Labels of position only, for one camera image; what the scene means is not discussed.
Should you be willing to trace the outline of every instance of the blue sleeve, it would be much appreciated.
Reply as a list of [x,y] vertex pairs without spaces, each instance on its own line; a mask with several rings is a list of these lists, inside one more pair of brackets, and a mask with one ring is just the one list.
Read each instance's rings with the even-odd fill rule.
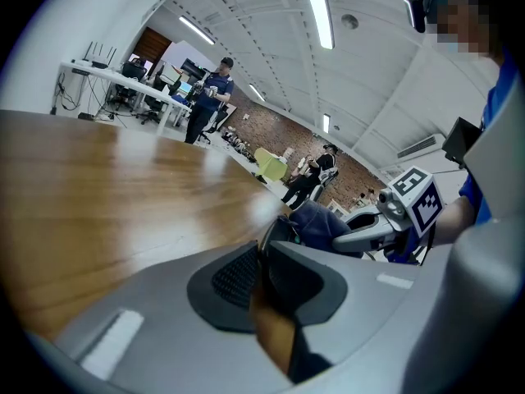
[[232,94],[233,93],[233,80],[230,80],[228,84],[226,85],[226,90],[224,91],[225,94]]
[[468,174],[467,180],[459,190],[459,195],[467,197],[474,210],[476,210],[477,216],[477,212],[479,212],[479,208],[482,205],[483,194],[470,174]]

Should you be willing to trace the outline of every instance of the white wall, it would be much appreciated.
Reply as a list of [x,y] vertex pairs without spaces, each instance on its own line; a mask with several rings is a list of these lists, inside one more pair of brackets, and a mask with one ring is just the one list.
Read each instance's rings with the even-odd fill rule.
[[[82,58],[93,40],[103,42],[107,49],[117,47],[112,63],[118,63],[156,1],[47,0],[25,28],[2,71],[0,108],[49,113],[60,62]],[[80,81],[72,74],[65,81],[74,100]]]
[[382,170],[393,171],[398,167],[402,171],[407,171],[412,166],[420,167],[434,174],[437,188],[447,204],[452,203],[459,197],[458,191],[467,179],[467,172],[459,169],[457,163],[446,159],[443,150],[436,150],[418,158],[395,163],[389,167],[382,168]]
[[166,52],[162,55],[161,60],[164,62],[169,62],[173,66],[180,68],[186,58],[189,58],[195,64],[210,71],[215,71],[220,62],[220,60],[218,62],[212,62],[186,41],[171,43]]

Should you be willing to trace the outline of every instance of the man in dark uniform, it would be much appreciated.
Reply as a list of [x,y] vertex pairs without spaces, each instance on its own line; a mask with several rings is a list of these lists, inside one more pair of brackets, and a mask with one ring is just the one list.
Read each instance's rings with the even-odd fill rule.
[[225,57],[221,60],[218,71],[204,81],[203,92],[189,115],[185,143],[193,144],[219,105],[230,100],[233,91],[233,80],[230,77],[232,67],[233,60]]
[[326,152],[317,160],[314,161],[311,156],[306,158],[309,165],[308,170],[290,185],[290,189],[282,198],[283,203],[288,203],[294,194],[297,193],[297,199],[290,205],[293,210],[298,208],[308,197],[312,189],[320,184],[319,175],[321,172],[336,165],[337,146],[334,144],[326,144],[323,148]]

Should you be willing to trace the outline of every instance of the blue shirt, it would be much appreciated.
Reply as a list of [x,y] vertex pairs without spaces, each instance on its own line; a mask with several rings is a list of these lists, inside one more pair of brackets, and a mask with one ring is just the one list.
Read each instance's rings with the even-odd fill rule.
[[[486,106],[483,110],[482,129],[485,130],[494,120],[497,113],[500,111],[501,105],[509,94],[510,88],[518,74],[518,67],[514,62],[510,53],[504,49],[504,63],[500,68],[500,76],[495,84],[495,87],[489,90],[486,99]],[[477,186],[476,182],[470,175],[459,190],[459,195],[464,195],[468,198],[470,204],[476,210],[477,218],[476,224],[487,222],[491,218],[491,211],[483,197],[482,191]]]
[[[212,86],[217,87],[217,93],[220,95],[231,94],[233,92],[233,80],[228,76],[221,76],[218,73],[212,73],[205,81],[204,87],[210,88]],[[221,101],[215,98],[208,97],[204,92],[199,95],[197,99],[197,105],[215,111],[221,104]]]

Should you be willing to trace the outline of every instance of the black cap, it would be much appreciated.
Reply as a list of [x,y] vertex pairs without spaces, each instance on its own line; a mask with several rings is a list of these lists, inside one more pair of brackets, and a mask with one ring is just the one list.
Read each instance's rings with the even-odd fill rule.
[[229,57],[224,57],[221,62],[223,62],[224,64],[226,64],[229,68],[232,68],[233,67],[233,60]]
[[332,149],[334,149],[334,153],[337,153],[337,151],[339,150],[339,149],[337,148],[337,146],[336,146],[335,144],[332,144],[332,143],[330,143],[330,144],[325,144],[324,146],[322,146],[322,148],[323,148],[323,149],[332,148]]

